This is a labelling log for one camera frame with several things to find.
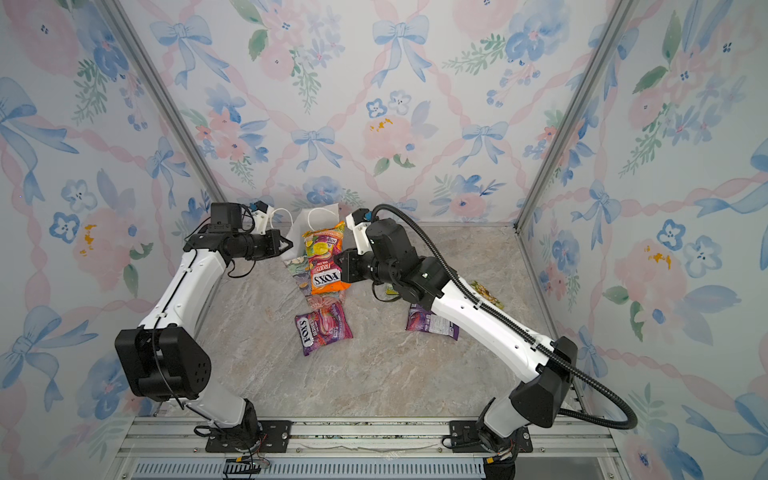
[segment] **black cable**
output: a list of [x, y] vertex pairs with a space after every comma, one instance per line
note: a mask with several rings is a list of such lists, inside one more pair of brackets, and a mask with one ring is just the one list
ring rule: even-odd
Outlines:
[[[450, 440], [451, 445], [446, 445], [445, 440]], [[453, 437], [450, 437], [448, 435], [444, 436], [442, 440], [440, 440], [440, 443], [442, 443], [442, 446], [444, 446], [447, 449], [463, 449], [464, 447], [476, 447], [481, 444], [481, 442], [478, 440], [476, 442], [466, 442], [466, 443], [454, 443]]]
[[515, 322], [511, 321], [511, 319], [509, 319], [506, 316], [506, 314], [504, 314], [503, 312], [500, 312], [499, 310], [496, 310], [493, 307], [489, 306], [487, 303], [482, 302], [482, 300], [479, 299], [474, 292], [472, 292], [469, 288], [467, 288], [461, 282], [461, 280], [458, 278], [458, 275], [456, 275], [451, 270], [449, 265], [446, 263], [445, 259], [440, 254], [440, 251], [437, 249], [437, 246], [427, 236], [424, 230], [422, 230], [422, 228], [415, 221], [411, 219], [411, 217], [403, 213], [400, 209], [393, 207], [392, 205], [380, 204], [380, 205], [376, 205], [373, 208], [373, 212], [371, 212], [371, 218], [376, 220], [376, 214], [380, 210], [387, 210], [388, 212], [392, 212], [397, 217], [399, 217], [402, 221], [404, 221], [409, 227], [411, 227], [413, 231], [416, 232], [416, 234], [419, 235], [419, 237], [424, 241], [424, 243], [426, 243], [427, 247], [429, 248], [429, 251], [432, 252], [432, 255], [434, 255], [437, 261], [440, 263], [443, 270], [448, 274], [448, 277], [451, 279], [451, 281], [456, 285], [458, 290], [467, 299], [469, 299], [469, 301], [471, 301], [476, 306], [478, 306], [480, 310], [486, 312], [487, 314], [498, 319], [500, 322], [504, 323], [507, 327], [512, 329], [512, 331], [514, 331], [520, 337], [522, 337], [526, 342], [530, 343], [531, 345], [535, 345], [536, 350], [546, 355], [554, 363], [557, 363], [558, 366], [560, 366], [562, 369], [568, 371], [573, 376], [576, 376], [577, 378], [581, 379], [582, 381], [584, 381], [584, 383], [586, 383], [587, 385], [597, 390], [602, 396], [611, 400], [614, 403], [614, 405], [616, 405], [627, 416], [627, 419], [621, 422], [616, 422], [614, 420], [606, 420], [601, 417], [589, 415], [583, 412], [576, 412], [570, 409], [560, 409], [558, 413], [572, 417], [574, 419], [579, 419], [579, 420], [584, 420], [585, 422], [594, 423], [595, 425], [600, 425], [609, 429], [632, 430], [634, 427], [637, 426], [637, 415], [635, 415], [634, 410], [632, 410], [632, 408], [620, 396], [616, 395], [616, 393], [611, 391], [607, 386], [593, 379], [586, 373], [582, 372], [580, 369], [573, 367], [569, 362], [566, 362], [565, 360], [563, 360], [560, 356], [558, 356], [553, 351], [551, 351], [547, 346], [544, 346], [540, 343], [537, 345], [536, 339], [532, 335], [530, 335], [526, 329], [521, 328]]
[[253, 263], [252, 263], [252, 264], [250, 264], [250, 270], [248, 270], [248, 272], [247, 272], [247, 273], [244, 273], [244, 274], [242, 274], [242, 275], [234, 275], [234, 276], [233, 276], [233, 275], [231, 275], [231, 273], [232, 273], [232, 272], [235, 270], [235, 260], [233, 259], [233, 260], [232, 260], [232, 270], [230, 270], [230, 271], [229, 271], [229, 273], [227, 273], [227, 276], [228, 276], [229, 278], [243, 278], [244, 276], [249, 276], [249, 275], [250, 275], [250, 273], [251, 273], [251, 272], [253, 272], [253, 267], [254, 267], [254, 266], [256, 266], [256, 259], [255, 259], [255, 258], [253, 259]]
[[387, 300], [381, 300], [376, 295], [376, 283], [374, 283], [374, 282], [371, 282], [371, 292], [373, 292], [373, 298], [377, 299], [379, 302], [384, 302], [384, 303], [396, 302], [397, 300], [400, 300], [402, 298], [400, 296], [400, 294], [398, 293], [396, 297], [393, 297], [393, 298], [390, 298], [390, 299], [387, 299]]
[[238, 204], [243, 208], [243, 218], [245, 218], [245, 214], [248, 213], [248, 216], [250, 217], [250, 229], [246, 230], [245, 233], [251, 233], [253, 232], [253, 229], [256, 228], [256, 219], [253, 218], [253, 212], [250, 211], [250, 207], [243, 204]]
[[197, 227], [195, 227], [195, 229], [192, 230], [192, 232], [184, 238], [184, 241], [186, 242], [187, 240], [189, 240], [190, 237], [192, 237], [200, 229], [200, 227], [202, 227], [208, 220], [210, 220], [210, 215], [208, 216], [208, 218], [200, 222], [200, 224], [198, 224]]
[[[190, 262], [190, 265], [194, 263], [194, 261], [197, 259], [197, 249], [194, 251], [194, 257], [192, 257], [192, 261]], [[179, 279], [179, 283], [176, 284], [176, 288], [174, 288], [174, 291], [170, 294], [168, 297], [168, 301], [165, 303], [165, 306], [163, 307], [161, 313], [165, 313], [165, 310], [168, 309], [168, 306], [170, 305], [170, 301], [174, 298], [174, 295], [176, 295], [177, 290], [179, 290], [179, 286], [181, 286], [181, 282], [184, 281], [184, 277], [187, 276], [187, 271], [184, 271], [184, 274], [182, 274], [181, 278]], [[179, 400], [179, 397], [176, 395], [176, 392], [168, 385], [168, 381], [165, 379], [165, 374], [163, 373], [163, 369], [160, 368], [160, 359], [157, 357], [157, 349], [155, 348], [155, 341], [154, 337], [157, 335], [157, 325], [160, 323], [160, 319], [163, 318], [158, 314], [157, 320], [154, 322], [154, 326], [152, 327], [152, 355], [154, 356], [154, 365], [157, 367], [157, 371], [160, 372], [160, 377], [163, 379], [163, 383], [165, 384], [165, 387], [168, 389], [168, 392], [176, 399], [176, 403], [179, 404], [179, 408], [184, 410], [184, 404], [181, 403], [181, 400]]]

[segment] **vent grille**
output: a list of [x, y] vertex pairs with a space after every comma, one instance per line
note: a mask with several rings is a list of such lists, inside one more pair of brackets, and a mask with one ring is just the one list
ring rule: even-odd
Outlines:
[[[485, 478], [479, 458], [275, 458], [258, 478]], [[221, 458], [148, 458], [140, 460], [132, 478], [186, 480], [187, 478], [247, 478], [241, 464]]]

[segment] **fox's berries candy bag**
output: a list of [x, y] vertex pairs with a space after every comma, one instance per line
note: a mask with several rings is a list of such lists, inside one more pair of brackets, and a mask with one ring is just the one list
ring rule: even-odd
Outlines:
[[352, 330], [346, 323], [344, 309], [338, 302], [314, 312], [297, 315], [295, 320], [304, 348], [304, 356], [321, 346], [353, 337]]
[[341, 253], [342, 240], [344, 240], [344, 222], [340, 222], [334, 228], [304, 234], [313, 295], [349, 288], [348, 283], [341, 281], [341, 269], [333, 261], [333, 256]]

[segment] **metal frame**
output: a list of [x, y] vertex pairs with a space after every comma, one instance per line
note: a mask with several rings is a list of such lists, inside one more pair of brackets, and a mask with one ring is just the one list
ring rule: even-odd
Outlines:
[[[452, 420], [475, 417], [296, 417], [288, 458], [483, 458], [482, 453], [453, 453], [441, 445]], [[136, 418], [105, 478], [130, 478], [137, 462], [147, 458], [225, 458], [206, 453], [206, 439], [192, 430], [194, 417]], [[528, 427], [534, 451], [521, 457], [593, 457], [613, 465], [618, 450], [608, 429], [559, 415], [552, 428]]]
[[571, 132], [576, 128], [576, 124], [581, 118], [581, 114], [589, 103], [595, 86], [600, 79], [607, 61], [611, 59], [615, 53], [616, 46], [618, 45], [621, 35], [624, 33], [624, 27], [630, 19], [631, 13], [637, 6], [636, 0], [617, 0], [616, 8], [608, 18], [608, 22], [605, 24], [605, 30], [600, 39], [600, 44], [594, 51], [594, 55], [587, 65], [587, 69], [584, 72], [584, 80], [576, 90], [576, 94], [571, 99], [571, 103], [565, 111], [563, 123], [559, 127], [557, 134], [552, 141], [552, 146], [549, 149], [547, 157], [544, 163], [534, 179], [531, 191], [528, 194], [528, 199], [525, 202], [520, 215], [516, 222], [518, 233], [525, 231], [526, 224], [531, 221], [533, 210], [536, 208], [539, 197], [544, 192], [544, 188], [547, 186], [547, 181], [552, 175], [552, 171], [557, 165], [558, 159], [562, 154], [568, 138], [571, 136]]
[[123, 10], [119, 0], [97, 0], [95, 3], [104, 20], [109, 24], [115, 36], [118, 37], [121, 46], [125, 48], [128, 59], [138, 70], [149, 95], [168, 121], [171, 131], [179, 141], [190, 165], [200, 178], [211, 199], [214, 202], [227, 201], [219, 187], [219, 183], [208, 167], [208, 163], [201, 157], [192, 133], [187, 129], [181, 113], [176, 108], [176, 104], [165, 88], [165, 85], [163, 85], [160, 74], [150, 60], [149, 54], [141, 40], [139, 40], [131, 21], [125, 15], [125, 10]]

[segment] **purple candy bag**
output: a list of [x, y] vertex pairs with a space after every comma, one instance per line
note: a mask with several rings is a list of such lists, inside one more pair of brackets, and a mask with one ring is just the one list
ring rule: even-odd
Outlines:
[[308, 356], [323, 345], [343, 339], [351, 339], [352, 330], [346, 323], [341, 303], [333, 303], [313, 312], [296, 316], [304, 356]]
[[408, 311], [408, 325], [406, 330], [416, 332], [439, 333], [441, 335], [452, 336], [458, 340], [458, 325], [454, 325], [441, 316], [426, 310], [420, 305], [413, 303]]

